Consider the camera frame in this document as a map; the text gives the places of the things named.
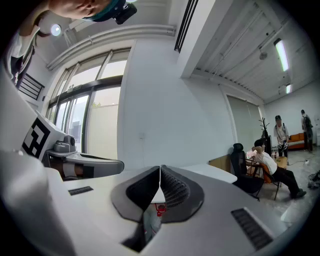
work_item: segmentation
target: chair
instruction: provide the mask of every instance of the chair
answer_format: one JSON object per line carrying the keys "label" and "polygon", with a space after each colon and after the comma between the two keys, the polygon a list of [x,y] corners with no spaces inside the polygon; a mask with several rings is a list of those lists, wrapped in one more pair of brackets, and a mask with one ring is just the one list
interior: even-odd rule
{"label": "chair", "polygon": [[234,175],[237,176],[237,181],[233,184],[259,201],[258,194],[265,181],[263,178],[255,177],[255,175],[247,175],[246,154],[243,149],[241,143],[236,143],[233,145],[233,152],[230,155]]}
{"label": "chair", "polygon": [[253,176],[256,175],[258,168],[261,168],[262,171],[263,171],[263,177],[264,177],[265,182],[266,182],[266,183],[272,183],[272,184],[276,185],[276,192],[275,192],[275,196],[274,196],[274,201],[275,201],[276,198],[277,198],[279,186],[281,187],[281,182],[280,182],[280,181],[277,181],[277,180],[270,174],[269,169],[268,169],[268,167],[267,167],[265,164],[263,164],[263,163],[254,164],[253,167],[254,167]]}

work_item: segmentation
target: power outlet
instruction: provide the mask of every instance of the power outlet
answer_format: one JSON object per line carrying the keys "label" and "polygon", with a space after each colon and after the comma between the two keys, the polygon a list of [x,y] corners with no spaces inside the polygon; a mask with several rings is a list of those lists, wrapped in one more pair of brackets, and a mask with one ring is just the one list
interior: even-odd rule
{"label": "power outlet", "polygon": [[139,139],[144,139],[145,138],[145,133],[144,132],[139,132]]}

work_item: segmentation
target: black sneaker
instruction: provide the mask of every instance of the black sneaker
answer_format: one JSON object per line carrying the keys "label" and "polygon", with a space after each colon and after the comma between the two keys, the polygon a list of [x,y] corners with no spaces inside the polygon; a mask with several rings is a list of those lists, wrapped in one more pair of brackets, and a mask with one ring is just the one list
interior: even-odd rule
{"label": "black sneaker", "polygon": [[294,196],[291,196],[291,198],[293,198],[293,199],[302,198],[306,193],[307,193],[306,191],[301,191],[299,189],[299,192],[296,193]]}

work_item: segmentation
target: ceiling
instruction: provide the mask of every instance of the ceiling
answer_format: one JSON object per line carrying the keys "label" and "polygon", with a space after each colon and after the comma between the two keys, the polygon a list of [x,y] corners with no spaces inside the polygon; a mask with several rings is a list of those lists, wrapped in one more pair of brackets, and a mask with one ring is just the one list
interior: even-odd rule
{"label": "ceiling", "polygon": [[[53,24],[59,24],[62,31],[67,30],[66,33],[71,43],[76,44],[89,36],[123,26],[146,24],[167,25],[171,2],[172,0],[137,0],[134,3],[138,10],[137,13],[124,24],[118,25],[113,19],[110,19],[91,24],[78,31],[74,28],[70,29],[69,25],[73,22],[70,18],[60,17],[52,12],[48,12],[41,21],[40,28],[41,31],[49,33]],[[46,38],[38,37],[35,51],[43,61],[48,64],[67,48],[68,44],[63,34],[59,36],[50,35]]]}
{"label": "ceiling", "polygon": [[[283,41],[289,69],[283,71],[274,41]],[[266,58],[261,60],[261,53]],[[319,64],[307,34],[285,10],[266,1],[234,1],[196,69],[243,87],[265,103],[317,79]]]}

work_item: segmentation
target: black office chair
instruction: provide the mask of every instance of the black office chair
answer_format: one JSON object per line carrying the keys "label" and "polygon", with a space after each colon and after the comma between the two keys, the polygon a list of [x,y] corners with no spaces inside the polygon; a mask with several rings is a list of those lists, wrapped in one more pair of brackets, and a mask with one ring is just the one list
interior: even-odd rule
{"label": "black office chair", "polygon": [[233,184],[242,189],[244,192],[251,194],[252,197],[259,201],[260,199],[258,194],[265,180],[260,177],[246,175],[246,154],[243,149],[244,146],[242,146],[241,143],[236,143],[233,145],[233,152],[230,155],[234,175],[237,177],[237,181]]}

